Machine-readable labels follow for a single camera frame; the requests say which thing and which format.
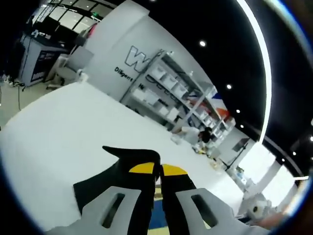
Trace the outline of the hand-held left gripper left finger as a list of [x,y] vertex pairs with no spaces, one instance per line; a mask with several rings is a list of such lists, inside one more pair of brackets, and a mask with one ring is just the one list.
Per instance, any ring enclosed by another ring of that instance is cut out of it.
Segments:
[[155,178],[154,164],[131,168],[127,179],[134,177],[131,188],[126,182],[110,186],[82,209],[80,219],[68,226],[55,227],[48,235],[146,235],[151,220]]

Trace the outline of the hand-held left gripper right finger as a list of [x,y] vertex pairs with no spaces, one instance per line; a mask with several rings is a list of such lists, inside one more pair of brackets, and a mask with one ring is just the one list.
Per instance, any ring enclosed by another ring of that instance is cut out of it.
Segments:
[[196,188],[187,172],[160,168],[162,206],[172,235],[267,235],[259,226],[236,219],[232,208],[204,188]]

